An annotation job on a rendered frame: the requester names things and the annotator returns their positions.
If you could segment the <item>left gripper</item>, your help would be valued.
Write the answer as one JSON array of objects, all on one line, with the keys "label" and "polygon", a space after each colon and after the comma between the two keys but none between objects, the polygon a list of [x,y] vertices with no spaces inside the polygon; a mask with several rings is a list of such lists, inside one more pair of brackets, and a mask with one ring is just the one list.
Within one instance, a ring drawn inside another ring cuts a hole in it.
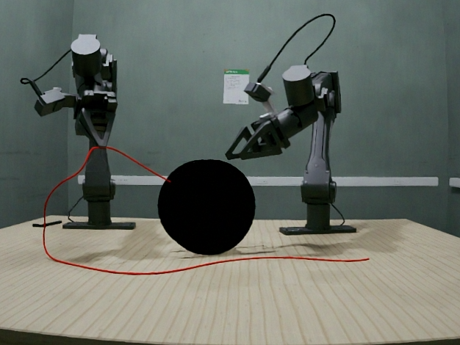
[{"label": "left gripper", "polygon": [[[228,160],[239,158],[246,160],[280,155],[282,154],[281,148],[287,149],[291,146],[289,138],[301,131],[301,127],[297,126],[300,121],[298,117],[294,119],[292,110],[287,109],[278,113],[270,97],[267,101],[262,102],[262,105],[267,114],[260,116],[259,120],[251,123],[252,129],[255,131],[254,134],[251,134],[247,126],[243,126],[240,129],[240,132],[225,153]],[[259,144],[258,138],[260,137],[262,140]],[[247,143],[239,153],[233,154],[232,152],[242,138],[245,138]]]}]

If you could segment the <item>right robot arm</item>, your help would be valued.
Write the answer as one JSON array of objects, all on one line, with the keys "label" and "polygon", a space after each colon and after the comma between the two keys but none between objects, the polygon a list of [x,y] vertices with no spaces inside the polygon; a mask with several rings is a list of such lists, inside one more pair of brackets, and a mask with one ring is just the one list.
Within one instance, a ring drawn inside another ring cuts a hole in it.
[{"label": "right robot arm", "polygon": [[[104,87],[104,91],[111,92],[112,88],[112,92],[115,92],[117,97],[115,91],[117,60],[113,61],[113,54],[108,54],[106,48],[100,48],[96,34],[80,34],[79,38],[72,42],[71,52],[77,94],[83,84],[91,85],[91,82],[96,82],[97,85]],[[34,108],[42,117],[59,111],[64,103],[65,96],[58,90],[41,95]],[[115,180],[111,179],[109,172],[107,149],[96,148],[91,151],[86,164],[82,189],[83,198],[88,201],[88,224],[87,222],[66,222],[62,225],[62,229],[134,230],[136,222],[112,222],[110,220],[110,200],[114,200],[116,188]]]}]

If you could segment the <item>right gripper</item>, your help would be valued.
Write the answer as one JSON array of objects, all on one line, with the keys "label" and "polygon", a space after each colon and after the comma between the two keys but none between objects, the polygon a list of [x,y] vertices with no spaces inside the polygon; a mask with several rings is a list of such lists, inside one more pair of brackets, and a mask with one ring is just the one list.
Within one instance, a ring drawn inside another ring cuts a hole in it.
[{"label": "right gripper", "polygon": [[[90,84],[83,84],[78,94],[62,93],[65,96],[62,107],[73,108],[77,136],[86,136],[96,147],[106,148],[118,102],[115,92],[105,92],[104,87],[96,82]],[[96,131],[105,132],[102,140]]]}]

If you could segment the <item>black disc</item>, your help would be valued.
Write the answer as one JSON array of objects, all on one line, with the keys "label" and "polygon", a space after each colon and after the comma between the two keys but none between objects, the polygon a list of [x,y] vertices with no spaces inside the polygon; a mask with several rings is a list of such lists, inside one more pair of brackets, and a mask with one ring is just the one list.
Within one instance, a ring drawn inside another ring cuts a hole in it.
[{"label": "black disc", "polygon": [[159,220],[181,247],[218,255],[245,238],[256,201],[249,180],[234,165],[216,159],[189,161],[166,179],[171,182],[164,181],[159,192]]}]

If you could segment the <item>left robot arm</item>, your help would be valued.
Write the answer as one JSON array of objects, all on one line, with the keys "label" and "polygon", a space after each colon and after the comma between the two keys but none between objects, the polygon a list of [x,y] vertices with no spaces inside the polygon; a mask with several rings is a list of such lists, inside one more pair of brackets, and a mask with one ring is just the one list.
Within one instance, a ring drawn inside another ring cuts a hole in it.
[{"label": "left robot arm", "polygon": [[[349,225],[330,225],[329,203],[335,202],[337,193],[337,183],[331,177],[329,155],[331,130],[337,113],[341,113],[338,71],[319,73],[312,79],[316,73],[308,68],[308,65],[294,65],[282,75],[287,102],[290,102],[285,110],[292,110],[294,119],[298,117],[300,123],[297,125],[301,131],[312,124],[311,151],[301,182],[302,203],[306,204],[306,227],[281,227],[279,232],[286,236],[356,233],[356,228]],[[257,83],[248,83],[243,91],[258,102],[267,101],[271,95]]]}]

